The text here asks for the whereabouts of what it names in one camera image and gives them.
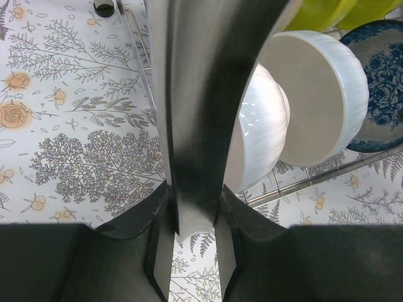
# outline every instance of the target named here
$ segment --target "ribbed white bowl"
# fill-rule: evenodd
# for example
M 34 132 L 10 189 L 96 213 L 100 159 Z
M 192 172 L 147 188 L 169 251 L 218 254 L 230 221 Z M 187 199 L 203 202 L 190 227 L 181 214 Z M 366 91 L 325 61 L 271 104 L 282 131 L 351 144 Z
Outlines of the ribbed white bowl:
M 290 103 L 282 161 L 300 167 L 320 164 L 359 132 L 368 84 L 360 61 L 341 42 L 315 31 L 277 33 L 259 62 Z
M 233 192 L 252 186 L 277 163 L 287 132 L 287 109 L 278 84 L 260 64 L 242 101 L 225 170 Z

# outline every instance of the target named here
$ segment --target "dish rack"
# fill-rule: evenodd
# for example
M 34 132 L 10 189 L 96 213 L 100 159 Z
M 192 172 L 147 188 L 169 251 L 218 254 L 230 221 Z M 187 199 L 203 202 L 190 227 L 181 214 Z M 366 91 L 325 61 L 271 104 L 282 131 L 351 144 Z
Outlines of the dish rack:
M 398 16 L 395 16 L 394 18 L 387 18 L 390 20 L 403 20 L 403 16 L 399 14 Z M 137 19 L 133 12 L 130 12 L 127 14 L 127 21 L 129 24 L 129 27 L 131 29 L 133 39 L 135 40 L 135 50 L 137 52 L 137 58 L 140 62 L 140 67 L 142 69 L 142 80 L 145 85 L 145 90 L 146 90 L 146 95 L 149 100 L 150 106 L 152 109 L 155 110 L 155 102 L 153 98 L 153 93 L 152 93 L 152 87 L 150 86 L 150 76 L 151 76 L 151 70 L 152 67 L 150 66 L 150 58 L 149 58 L 149 53 L 147 49 L 149 49 L 144 41 L 143 35 L 141 34 L 141 28 L 137 22 Z M 324 33 L 330 36 L 333 36 L 334 38 L 340 38 L 347 34 L 346 30 L 339 30 L 337 28 L 333 28 L 332 30 L 325 31 Z M 284 198 L 288 195 L 291 195 L 293 193 L 299 192 L 307 187 L 314 186 L 316 184 L 319 184 L 324 181 L 328 181 L 330 179 L 333 179 L 335 177 L 341 176 L 343 174 L 349 173 L 351 171 L 354 171 L 356 169 L 362 168 L 366 165 L 372 164 L 378 160 L 385 159 L 387 157 L 393 156 L 397 153 L 403 152 L 403 145 L 397 146 L 395 148 L 392 148 L 388 151 L 384 152 L 379 152 L 379 153 L 374 153 L 374 154 L 361 154 L 361 153 L 356 153 L 357 157 L 355 160 L 351 160 L 347 163 L 343 163 L 339 165 L 338 161 L 336 160 L 335 157 L 330 158 L 330 161 L 333 161 L 333 166 L 335 168 L 329 169 L 328 171 L 321 172 L 318 174 L 312 174 L 309 172 L 309 168 L 303 168 L 305 173 L 306 173 L 306 179 L 303 179 L 301 181 L 296 181 L 294 183 L 288 184 L 286 186 L 282 186 L 281 182 L 278 180 L 278 173 L 273 169 L 270 174 L 273 175 L 273 179 L 275 180 L 276 188 L 271 190 L 270 192 L 267 192 L 265 194 L 262 194 L 260 196 L 254 197 L 254 198 L 248 198 L 247 194 L 245 191 L 241 191 L 238 194 L 249 206 L 252 208 L 257 208 L 259 206 L 268 204 L 272 201 L 276 201 L 280 198 Z

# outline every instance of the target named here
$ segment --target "table surface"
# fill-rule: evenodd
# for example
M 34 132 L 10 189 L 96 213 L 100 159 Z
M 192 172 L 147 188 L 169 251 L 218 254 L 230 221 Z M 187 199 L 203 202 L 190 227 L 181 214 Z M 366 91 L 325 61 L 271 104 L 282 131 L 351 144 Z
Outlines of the table surface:
M 142 1 L 129 9 L 147 43 Z M 125 17 L 100 18 L 91 1 L 1 0 L 0 26 L 0 223 L 97 227 L 148 196 L 165 175 Z M 257 210 L 286 227 L 403 223 L 401 167 L 397 154 Z M 213 232 L 176 243 L 170 301 L 221 301 L 216 258 Z

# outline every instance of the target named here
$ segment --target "yellow-green cup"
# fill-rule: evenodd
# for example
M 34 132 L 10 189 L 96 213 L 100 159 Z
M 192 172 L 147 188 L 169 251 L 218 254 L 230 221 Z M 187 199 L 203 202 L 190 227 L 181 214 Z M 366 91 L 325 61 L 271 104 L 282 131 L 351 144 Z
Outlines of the yellow-green cup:
M 342 20 L 353 9 L 357 1 L 305 0 L 287 30 L 324 31 Z
M 379 20 L 393 11 L 403 0 L 358 0 L 355 7 L 338 24 L 343 30 L 352 30 L 362 24 Z

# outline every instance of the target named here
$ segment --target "blue plate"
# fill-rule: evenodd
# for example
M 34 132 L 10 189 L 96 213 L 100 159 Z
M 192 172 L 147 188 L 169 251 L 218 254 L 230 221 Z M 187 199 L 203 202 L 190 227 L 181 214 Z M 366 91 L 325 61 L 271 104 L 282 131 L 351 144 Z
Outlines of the blue plate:
M 374 21 L 342 37 L 368 78 L 370 100 L 364 124 L 347 146 L 363 153 L 403 143 L 403 22 Z

